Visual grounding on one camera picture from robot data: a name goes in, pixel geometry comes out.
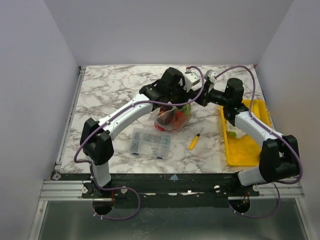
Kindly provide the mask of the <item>clear zip top bag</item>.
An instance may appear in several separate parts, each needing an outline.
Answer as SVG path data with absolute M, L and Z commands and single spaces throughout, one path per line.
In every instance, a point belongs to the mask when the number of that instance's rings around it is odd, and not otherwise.
M 161 106 L 154 110 L 149 120 L 153 122 L 156 129 L 162 132 L 177 132 L 190 120 L 192 114 L 191 104 L 182 108 L 176 106 Z

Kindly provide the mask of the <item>red bell pepper toy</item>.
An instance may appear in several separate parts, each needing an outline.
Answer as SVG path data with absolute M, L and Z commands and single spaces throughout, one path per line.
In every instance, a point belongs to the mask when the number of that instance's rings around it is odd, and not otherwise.
M 160 126 L 158 123 L 154 123 L 154 127 L 156 128 L 156 129 L 158 129 L 159 131 L 161 131 L 161 132 L 166 132 L 167 130 L 166 129 L 164 129 L 162 126 Z

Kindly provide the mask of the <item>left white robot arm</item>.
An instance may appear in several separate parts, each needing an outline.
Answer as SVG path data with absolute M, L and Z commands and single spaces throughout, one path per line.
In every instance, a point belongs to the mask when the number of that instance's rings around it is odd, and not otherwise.
M 195 66 L 188 66 L 185 72 L 169 67 L 160 79 L 144 85 L 128 103 L 99 120 L 89 118 L 83 125 L 80 146 L 88 157 L 90 173 L 95 182 L 93 191 L 101 198 L 111 191 L 109 160 L 114 154 L 113 140 L 126 127 L 155 109 L 184 107 L 194 102 L 201 94 L 205 78 L 201 71 L 195 73 Z

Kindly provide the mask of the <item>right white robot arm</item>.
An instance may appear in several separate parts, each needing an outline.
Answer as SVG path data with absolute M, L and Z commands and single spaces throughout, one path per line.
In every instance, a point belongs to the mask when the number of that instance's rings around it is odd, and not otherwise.
M 245 132 L 261 148 L 259 165 L 240 171 L 230 183 L 230 191 L 241 196 L 248 186 L 278 182 L 285 184 L 285 178 L 300 180 L 303 167 L 299 157 L 298 141 L 293 135 L 282 135 L 256 118 L 243 103 L 243 82 L 230 78 L 224 91 L 210 88 L 210 81 L 204 84 L 197 103 L 206 106 L 213 103 L 223 108 L 223 116 L 232 126 Z

